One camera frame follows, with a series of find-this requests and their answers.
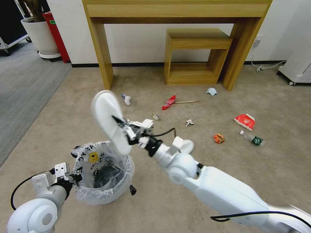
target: potted plant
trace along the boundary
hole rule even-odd
[[[44,59],[53,59],[60,57],[57,45],[52,33],[42,15],[42,8],[45,12],[49,11],[46,0],[22,0],[32,13],[32,17],[22,19],[27,34],[29,35],[39,55]]]

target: green bottle label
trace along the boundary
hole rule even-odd
[[[262,143],[263,139],[255,136],[254,139],[252,140],[252,143],[254,143],[255,145],[259,146],[260,143]]]

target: gray carpet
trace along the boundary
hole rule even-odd
[[[0,166],[27,132],[71,70],[50,62],[25,40],[0,55]]]

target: red snack bag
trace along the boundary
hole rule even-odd
[[[255,118],[249,114],[241,114],[234,118],[234,121],[244,128],[247,128],[249,131],[253,131],[255,126]]]
[[[162,110],[169,108],[176,100],[176,96],[173,95],[170,99],[168,99],[164,106],[162,106]]]
[[[222,143],[225,141],[225,138],[221,134],[215,134],[213,138],[216,143]]]

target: red trash bin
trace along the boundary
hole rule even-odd
[[[58,28],[57,28],[56,23],[54,21],[52,13],[49,11],[47,13],[43,13],[43,16],[44,16],[46,22],[48,23],[48,26],[50,28],[50,31],[52,33],[52,36],[53,36],[53,38],[55,40],[55,43],[57,45],[59,53],[62,56],[62,59],[63,59],[64,63],[70,62],[69,55],[68,55],[67,50],[65,48],[64,42],[62,40],[62,37],[59,34],[59,31],[58,31]]]

